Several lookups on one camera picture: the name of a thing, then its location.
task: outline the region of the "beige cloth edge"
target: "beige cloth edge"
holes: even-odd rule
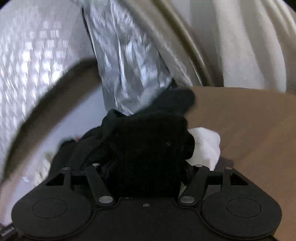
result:
[[[163,16],[167,19],[175,31],[177,37],[182,40],[182,44],[185,46],[185,51],[190,56],[200,75],[200,81],[203,86],[215,86],[215,73],[204,53],[204,51],[198,46],[198,42],[193,38],[189,27],[181,19],[179,14],[175,11],[173,6],[167,2],[167,0],[152,0],[158,7]]]
[[[201,85],[201,81],[193,68],[192,60],[155,5],[146,0],[123,0],[123,2],[153,40],[177,84]]]

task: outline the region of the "white towel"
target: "white towel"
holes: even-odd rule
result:
[[[211,171],[220,157],[220,135],[203,127],[193,128],[188,130],[193,135],[195,140],[195,147],[193,155],[187,162],[190,165],[203,165],[207,166]]]
[[[296,13],[283,0],[171,0],[225,87],[296,93]]]

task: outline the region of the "brown surface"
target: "brown surface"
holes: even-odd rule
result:
[[[296,237],[296,96],[241,88],[194,87],[189,128],[221,136],[221,155],[272,196],[283,211],[275,237]]]

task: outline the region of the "beige fabric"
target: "beige fabric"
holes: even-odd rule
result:
[[[296,93],[295,13],[283,0],[171,2],[224,86]]]
[[[176,29],[172,27],[178,26],[178,22],[171,18],[170,23],[163,15],[163,13],[156,7],[152,1],[147,0],[123,0],[135,19],[139,21],[139,24],[147,31],[149,37],[152,38],[154,44],[162,56],[165,64],[167,65],[170,73],[175,81],[180,85],[198,86],[202,83],[208,83],[210,85],[211,80],[206,79],[209,77],[202,70],[205,69],[204,60],[200,60],[197,63],[197,56],[201,57],[200,53],[192,53],[194,49],[198,49],[194,45],[194,42],[190,42],[189,33],[186,37],[181,32],[176,33]],[[186,29],[180,27],[182,32],[186,32]]]
[[[207,59],[204,50],[200,48],[194,40],[189,27],[183,19],[176,13],[174,8],[167,0],[152,0],[162,15],[166,18],[167,23],[173,28],[177,37],[182,41],[184,49],[191,58],[204,86],[217,85],[217,77]]]
[[[194,87],[189,128],[221,137],[221,156],[281,206],[275,237],[296,237],[296,96],[264,90]]]

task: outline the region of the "silver shiny fabric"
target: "silver shiny fabric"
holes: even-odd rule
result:
[[[197,46],[189,43],[188,31],[176,21],[175,14],[161,6],[161,0],[121,1],[152,39],[177,85],[199,86],[208,82],[200,72]]]
[[[11,0],[0,10],[0,181],[10,145],[39,99],[69,67],[95,58],[69,0]]]
[[[84,0],[84,17],[98,61],[106,110],[132,114],[171,83],[145,31],[119,0]]]

